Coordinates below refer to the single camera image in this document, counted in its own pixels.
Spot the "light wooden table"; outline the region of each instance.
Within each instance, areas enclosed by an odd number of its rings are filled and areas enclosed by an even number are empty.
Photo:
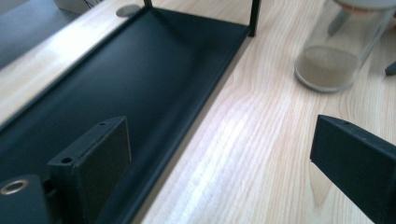
[[[106,0],[0,71],[4,123],[125,21]],[[345,119],[396,144],[396,30],[375,46],[354,85],[334,94],[305,88],[293,63],[323,1],[262,0],[257,37],[180,156],[139,214],[144,223],[371,223],[309,160],[318,114]],[[156,7],[248,23],[250,2],[157,0]]]

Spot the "black metal frame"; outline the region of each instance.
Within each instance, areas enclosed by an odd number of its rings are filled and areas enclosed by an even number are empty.
[[[46,194],[57,189],[50,188],[54,181],[47,162],[99,120],[127,116],[131,166],[97,223],[129,223],[136,216],[209,96],[229,75],[247,37],[255,35],[260,9],[260,0],[253,0],[250,25],[242,25],[144,2],[145,7],[0,127],[0,182],[34,174]]]
[[[153,7],[151,0],[144,0],[146,7]],[[259,22],[259,15],[260,15],[260,6],[262,4],[262,0],[253,0],[251,4],[250,10],[250,21],[249,21],[249,36],[253,37],[256,35],[257,31],[257,24]]]

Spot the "black metal shelf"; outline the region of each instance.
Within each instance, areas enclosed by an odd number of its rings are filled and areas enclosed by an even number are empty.
[[[126,116],[132,165],[100,220],[128,223],[251,31],[142,8],[2,128],[0,182],[49,179],[52,157],[101,120]]]

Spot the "glass jar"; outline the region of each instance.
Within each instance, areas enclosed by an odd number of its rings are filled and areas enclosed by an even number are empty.
[[[396,0],[326,0],[295,62],[297,78],[323,92],[351,85],[395,9]]]

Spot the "round hole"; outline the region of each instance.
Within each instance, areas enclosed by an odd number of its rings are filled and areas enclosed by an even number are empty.
[[[67,158],[64,158],[64,159],[62,160],[62,163],[69,163],[69,162],[72,161],[72,160],[73,160],[73,159],[67,157]]]
[[[2,187],[0,192],[4,195],[13,194],[26,188],[28,184],[29,181],[27,181],[26,179],[15,180]]]
[[[140,10],[140,6],[133,4],[133,5],[121,7],[119,10],[117,10],[116,14],[118,17],[122,17],[122,18],[132,17],[139,10]]]

